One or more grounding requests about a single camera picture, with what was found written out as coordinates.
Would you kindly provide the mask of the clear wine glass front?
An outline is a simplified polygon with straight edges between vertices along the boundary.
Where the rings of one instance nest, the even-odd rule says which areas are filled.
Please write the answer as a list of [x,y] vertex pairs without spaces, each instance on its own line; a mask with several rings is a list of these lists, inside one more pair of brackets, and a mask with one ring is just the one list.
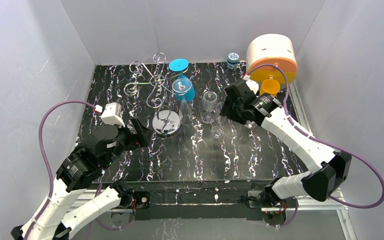
[[221,111],[223,109],[223,103],[222,102],[219,102],[217,104],[217,107],[215,108],[215,111],[214,111],[214,117],[215,117],[215,122],[216,122],[216,125],[213,126],[211,128],[211,136],[214,138],[214,139],[221,139],[225,136],[226,134],[226,130],[223,126],[223,123],[226,121],[226,117],[222,116],[221,115]]

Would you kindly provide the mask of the clear champagne flute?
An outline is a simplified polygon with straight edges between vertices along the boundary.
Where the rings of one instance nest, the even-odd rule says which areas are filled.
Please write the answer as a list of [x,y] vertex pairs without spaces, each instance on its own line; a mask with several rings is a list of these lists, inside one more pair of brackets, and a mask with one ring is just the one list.
[[188,101],[195,96],[193,85],[187,77],[178,77],[172,84],[176,99],[180,102],[179,117],[181,124],[188,126],[192,123],[193,113]]

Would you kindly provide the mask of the blue plastic wine glass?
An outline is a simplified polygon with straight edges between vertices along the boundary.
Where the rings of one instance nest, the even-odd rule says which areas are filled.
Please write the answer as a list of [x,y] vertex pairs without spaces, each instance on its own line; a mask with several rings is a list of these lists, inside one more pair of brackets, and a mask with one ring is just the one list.
[[196,95],[194,85],[184,72],[189,67],[189,62],[184,58],[178,58],[171,61],[168,65],[172,72],[175,72],[175,81],[172,83],[172,90],[175,93],[176,99],[179,102],[191,102]]

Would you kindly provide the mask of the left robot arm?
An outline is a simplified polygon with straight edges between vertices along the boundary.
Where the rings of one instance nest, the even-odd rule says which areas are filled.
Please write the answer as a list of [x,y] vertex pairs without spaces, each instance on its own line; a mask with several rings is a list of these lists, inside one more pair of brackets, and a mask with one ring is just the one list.
[[11,231],[15,240],[71,240],[87,224],[116,207],[135,207],[133,188],[116,180],[99,195],[69,208],[123,152],[149,146],[153,131],[130,119],[134,132],[121,124],[102,124],[93,130],[62,162],[53,190],[31,220]]

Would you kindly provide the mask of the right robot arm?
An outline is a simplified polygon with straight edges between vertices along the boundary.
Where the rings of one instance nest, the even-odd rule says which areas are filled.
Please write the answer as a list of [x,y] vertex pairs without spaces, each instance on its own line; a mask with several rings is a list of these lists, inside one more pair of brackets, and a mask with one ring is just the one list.
[[351,155],[314,141],[306,129],[286,114],[278,99],[267,93],[257,96],[250,88],[251,83],[238,80],[225,87],[221,116],[240,124],[255,122],[275,135],[307,168],[304,173],[271,181],[259,194],[259,202],[275,205],[299,196],[324,202],[347,178]]

